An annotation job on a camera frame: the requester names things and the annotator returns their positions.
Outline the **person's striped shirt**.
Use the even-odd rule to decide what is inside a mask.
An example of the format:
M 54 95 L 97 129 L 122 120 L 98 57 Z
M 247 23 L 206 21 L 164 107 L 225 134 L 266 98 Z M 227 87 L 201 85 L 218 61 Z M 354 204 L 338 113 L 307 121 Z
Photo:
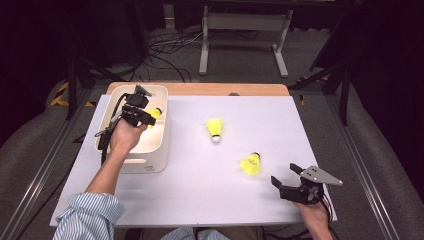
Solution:
M 125 207 L 107 193 L 78 193 L 68 199 L 68 207 L 56 218 L 53 240 L 114 240 L 115 225 Z M 217 230 L 195 234 L 190 227 L 180 227 L 158 240 L 230 240 Z

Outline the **white table cover sheet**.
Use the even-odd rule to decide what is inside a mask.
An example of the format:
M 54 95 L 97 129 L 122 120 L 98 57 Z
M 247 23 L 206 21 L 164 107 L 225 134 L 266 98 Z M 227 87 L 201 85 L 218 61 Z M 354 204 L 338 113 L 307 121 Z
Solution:
M 296 186 L 291 163 L 316 159 L 290 96 L 172 96 L 167 165 L 159 173 L 123 174 L 116 196 L 126 210 L 120 227 L 230 226 L 298 223 L 299 210 L 270 179 Z M 222 118 L 221 140 L 206 127 Z M 260 172 L 240 161 L 257 152 Z

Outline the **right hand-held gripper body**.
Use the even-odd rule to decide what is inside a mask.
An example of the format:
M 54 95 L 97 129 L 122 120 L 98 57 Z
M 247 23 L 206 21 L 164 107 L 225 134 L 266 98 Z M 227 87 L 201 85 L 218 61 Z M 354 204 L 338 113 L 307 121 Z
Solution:
M 298 187 L 282 184 L 282 190 L 279 191 L 281 199 L 312 205 L 323 199 L 325 184 L 338 186 L 343 184 L 342 180 L 313 165 L 306 169 L 303 168 L 303 172 L 299 176 L 300 185 Z

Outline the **white metal frame stand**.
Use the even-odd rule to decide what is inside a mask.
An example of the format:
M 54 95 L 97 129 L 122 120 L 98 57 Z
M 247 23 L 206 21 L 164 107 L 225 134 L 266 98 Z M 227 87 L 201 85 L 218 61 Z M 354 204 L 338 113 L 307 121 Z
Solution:
M 288 77 L 288 70 L 283 58 L 282 49 L 286 40 L 293 11 L 287 10 L 283 15 L 214 13 L 210 6 L 203 8 L 202 48 L 199 63 L 199 74 L 206 75 L 209 55 L 210 30 L 247 30 L 279 32 L 280 38 L 272 45 L 272 51 L 282 78 Z

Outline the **white plastic storage bin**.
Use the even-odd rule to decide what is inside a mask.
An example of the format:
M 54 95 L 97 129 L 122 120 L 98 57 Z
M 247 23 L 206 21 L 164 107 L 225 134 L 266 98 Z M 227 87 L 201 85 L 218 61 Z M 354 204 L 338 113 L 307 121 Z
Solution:
M 101 154 L 101 163 L 110 153 L 110 137 L 121 117 L 122 106 L 126 103 L 125 94 L 132 94 L 137 85 L 141 85 L 150 94 L 146 109 L 162 108 L 162 114 L 154 126 L 146 125 L 139 143 L 130 151 L 121 172 L 124 174 L 156 173 L 167 164 L 170 140 L 170 118 L 168 117 L 168 90 L 162 85 L 122 85 L 116 87 L 106 105 L 100 121 L 99 132 L 95 135 L 96 147 Z

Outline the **dark curtain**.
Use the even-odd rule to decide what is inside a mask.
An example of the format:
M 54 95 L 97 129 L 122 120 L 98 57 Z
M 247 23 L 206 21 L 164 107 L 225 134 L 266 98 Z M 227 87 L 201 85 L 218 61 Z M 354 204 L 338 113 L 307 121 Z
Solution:
M 0 0 L 0 147 L 46 109 L 65 58 L 38 0 Z
M 369 42 L 352 78 L 424 201 L 424 0 L 370 0 Z

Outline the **yellow black hazard tape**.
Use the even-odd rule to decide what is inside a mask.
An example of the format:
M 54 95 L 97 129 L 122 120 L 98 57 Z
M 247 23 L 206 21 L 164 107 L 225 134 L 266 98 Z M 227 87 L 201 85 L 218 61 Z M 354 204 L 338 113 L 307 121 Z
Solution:
M 51 101 L 51 106 L 68 106 L 69 102 L 63 98 L 65 91 L 68 89 L 69 83 L 67 81 L 64 81 L 58 91 L 56 92 L 55 96 L 53 97 L 53 100 Z

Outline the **person's left hand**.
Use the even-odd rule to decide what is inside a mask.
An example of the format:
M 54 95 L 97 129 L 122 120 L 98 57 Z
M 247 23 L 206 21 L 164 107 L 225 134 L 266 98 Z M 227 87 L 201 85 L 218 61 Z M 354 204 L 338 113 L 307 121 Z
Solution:
M 140 141 L 142 133 L 147 126 L 132 126 L 125 119 L 120 119 L 114 128 L 110 140 L 112 153 L 121 153 L 127 155 Z

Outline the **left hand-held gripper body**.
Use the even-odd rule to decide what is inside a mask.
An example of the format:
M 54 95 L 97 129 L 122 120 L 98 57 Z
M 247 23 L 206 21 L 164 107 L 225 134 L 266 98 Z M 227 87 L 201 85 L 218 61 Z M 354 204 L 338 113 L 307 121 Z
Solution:
M 140 122 L 141 116 L 148 114 L 142 109 L 148 105 L 149 97 L 151 97 L 151 94 L 141 85 L 137 85 L 132 94 L 125 94 L 126 103 L 122 106 L 121 117 L 132 126 L 137 127 L 142 124 Z

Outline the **person's right hand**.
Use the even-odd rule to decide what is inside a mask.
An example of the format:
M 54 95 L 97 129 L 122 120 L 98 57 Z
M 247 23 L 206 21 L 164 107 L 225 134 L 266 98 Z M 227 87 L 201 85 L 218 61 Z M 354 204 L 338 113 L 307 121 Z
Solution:
M 329 205 L 325 200 L 313 205 L 304 205 L 298 202 L 294 202 L 294 205 L 300 210 L 303 222 L 310 232 L 328 229 Z

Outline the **black tripod stand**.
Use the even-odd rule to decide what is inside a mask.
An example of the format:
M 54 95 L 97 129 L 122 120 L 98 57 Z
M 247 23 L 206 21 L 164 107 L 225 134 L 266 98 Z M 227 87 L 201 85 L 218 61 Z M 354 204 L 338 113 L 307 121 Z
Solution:
M 334 95 L 336 90 L 341 88 L 339 117 L 345 126 L 348 125 L 347 106 L 350 86 L 348 43 L 343 39 L 347 22 L 348 14 L 344 13 L 310 67 L 310 70 L 315 67 L 323 67 L 323 70 L 309 77 L 301 77 L 294 85 L 288 87 L 289 91 L 302 90 L 306 86 L 326 77 L 327 80 L 321 87 L 324 95 Z
M 79 104 L 77 103 L 77 81 L 80 81 L 84 89 L 92 89 L 94 87 L 95 80 L 90 73 L 91 70 L 95 70 L 99 74 L 113 80 L 114 82 L 124 82 L 124 79 L 118 75 L 106 70 L 98 64 L 95 64 L 81 54 L 70 53 L 67 63 L 69 96 L 68 114 L 66 117 L 67 120 L 70 120 L 76 114 L 79 107 Z

